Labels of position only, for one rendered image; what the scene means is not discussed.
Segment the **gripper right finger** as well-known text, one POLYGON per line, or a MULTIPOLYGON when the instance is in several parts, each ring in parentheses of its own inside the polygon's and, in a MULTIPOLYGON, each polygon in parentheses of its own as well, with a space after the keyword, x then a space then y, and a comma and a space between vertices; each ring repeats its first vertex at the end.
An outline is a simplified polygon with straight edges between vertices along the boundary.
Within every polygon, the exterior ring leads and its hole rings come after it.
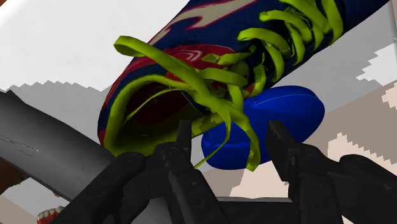
POLYGON ((296 142, 279 120, 268 123, 266 149, 289 183, 299 224, 397 224, 397 176, 373 160, 349 154, 334 161, 296 142))

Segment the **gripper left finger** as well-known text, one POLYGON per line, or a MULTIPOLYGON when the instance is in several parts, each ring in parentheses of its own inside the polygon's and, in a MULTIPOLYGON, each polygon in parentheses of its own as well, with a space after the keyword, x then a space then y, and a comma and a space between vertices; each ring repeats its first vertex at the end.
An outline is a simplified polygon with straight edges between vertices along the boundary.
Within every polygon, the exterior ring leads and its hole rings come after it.
POLYGON ((190 162, 192 124, 153 154, 116 157, 51 224, 131 224, 151 199, 164 197, 172 224, 230 224, 202 173, 190 162))

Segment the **blue oval ball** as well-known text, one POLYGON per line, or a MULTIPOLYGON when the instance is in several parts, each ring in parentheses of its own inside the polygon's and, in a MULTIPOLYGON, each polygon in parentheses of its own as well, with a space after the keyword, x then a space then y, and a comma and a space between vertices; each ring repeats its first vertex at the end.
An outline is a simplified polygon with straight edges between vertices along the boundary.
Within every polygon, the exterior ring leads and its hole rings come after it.
MULTIPOLYGON (((265 147, 269 120, 280 120, 297 142, 304 142, 319 127, 325 108, 310 89, 300 86, 281 86, 264 90, 244 101, 244 112, 260 142, 261 163, 271 160, 265 147)), ((214 127, 202 136, 204 156, 216 153, 207 163, 217 169, 244 169, 249 155, 249 138, 244 131, 231 124, 230 139, 224 143, 226 126, 214 127)))

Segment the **red toy with white teeth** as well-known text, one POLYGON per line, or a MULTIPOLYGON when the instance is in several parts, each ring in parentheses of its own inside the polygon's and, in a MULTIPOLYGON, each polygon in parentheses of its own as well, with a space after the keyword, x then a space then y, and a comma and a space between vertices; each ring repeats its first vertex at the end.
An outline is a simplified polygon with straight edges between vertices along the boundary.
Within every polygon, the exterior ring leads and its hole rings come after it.
POLYGON ((37 215, 37 224, 49 224, 63 209, 63 206, 58 206, 39 213, 37 215))

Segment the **dark grey flat board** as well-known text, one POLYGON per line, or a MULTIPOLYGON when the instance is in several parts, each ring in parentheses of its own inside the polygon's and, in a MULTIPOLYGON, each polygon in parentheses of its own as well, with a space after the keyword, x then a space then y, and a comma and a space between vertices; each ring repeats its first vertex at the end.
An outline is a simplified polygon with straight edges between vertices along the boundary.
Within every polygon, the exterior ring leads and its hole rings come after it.
POLYGON ((114 156, 64 122, 0 92, 0 157, 71 201, 114 156))

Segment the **navy shoe with green laces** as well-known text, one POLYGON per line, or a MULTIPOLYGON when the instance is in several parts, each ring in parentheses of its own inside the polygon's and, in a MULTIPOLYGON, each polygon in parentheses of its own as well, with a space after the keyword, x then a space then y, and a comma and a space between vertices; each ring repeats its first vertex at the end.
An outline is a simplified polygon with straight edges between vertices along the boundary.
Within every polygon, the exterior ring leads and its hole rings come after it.
POLYGON ((99 115, 100 144, 113 155, 150 156, 174 140, 181 120, 192 136, 235 123, 249 138, 245 169, 261 163, 244 101, 334 44, 389 0, 190 0, 149 42, 120 36, 131 62, 99 115))

